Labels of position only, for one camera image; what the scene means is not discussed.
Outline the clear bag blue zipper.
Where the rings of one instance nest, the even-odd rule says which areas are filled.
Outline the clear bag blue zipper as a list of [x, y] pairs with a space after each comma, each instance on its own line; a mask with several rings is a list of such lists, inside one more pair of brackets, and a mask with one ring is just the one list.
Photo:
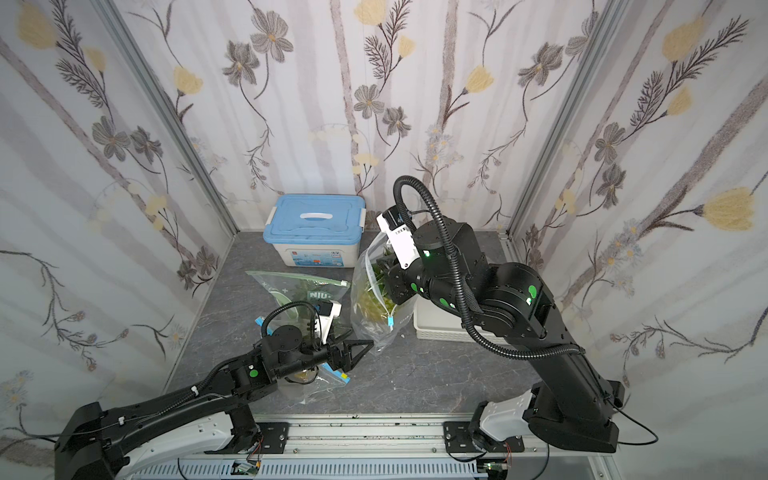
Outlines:
[[411, 324], [414, 314], [414, 298], [396, 305], [387, 293], [385, 272], [376, 261], [390, 259], [395, 266], [399, 265], [387, 236], [380, 232], [360, 254], [353, 272], [351, 325], [358, 339], [373, 341], [374, 355], [386, 349]]
[[[267, 335], [273, 336], [274, 331], [282, 328], [284, 325], [294, 326], [303, 332], [303, 340], [309, 341], [311, 339], [309, 324], [310, 320], [307, 327], [302, 328], [296, 322], [286, 323], [283, 320], [274, 320], [274, 324], [267, 327]], [[320, 345], [329, 345], [332, 337], [333, 332], [331, 330], [327, 343]], [[306, 404], [311, 396], [345, 387], [350, 381], [351, 379], [347, 372], [342, 369], [332, 369], [327, 363], [323, 363], [312, 366], [309, 369], [302, 369], [279, 379], [278, 391], [291, 401]]]

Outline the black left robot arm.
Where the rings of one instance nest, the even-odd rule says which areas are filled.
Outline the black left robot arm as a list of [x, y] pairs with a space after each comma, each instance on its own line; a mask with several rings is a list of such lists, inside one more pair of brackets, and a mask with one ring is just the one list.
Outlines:
[[336, 301], [286, 303], [264, 316], [251, 350], [201, 380], [128, 406], [78, 408], [55, 443], [55, 478], [118, 479], [189, 454], [262, 453], [267, 435], [252, 403], [280, 380], [322, 365], [349, 373], [373, 348], [371, 340], [335, 334], [340, 312]]

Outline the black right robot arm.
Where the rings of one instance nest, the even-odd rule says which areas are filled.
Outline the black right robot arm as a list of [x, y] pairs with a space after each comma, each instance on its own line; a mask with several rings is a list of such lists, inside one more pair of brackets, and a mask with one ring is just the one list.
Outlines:
[[478, 405], [469, 424], [475, 447], [531, 433], [560, 450], [615, 453], [612, 417], [623, 411], [625, 387], [593, 367], [541, 276], [523, 263], [489, 262], [473, 228], [445, 217], [417, 178], [398, 177], [393, 197], [377, 218], [396, 256], [379, 263], [391, 301], [429, 301], [457, 317], [476, 344], [530, 363], [540, 377], [515, 398]]

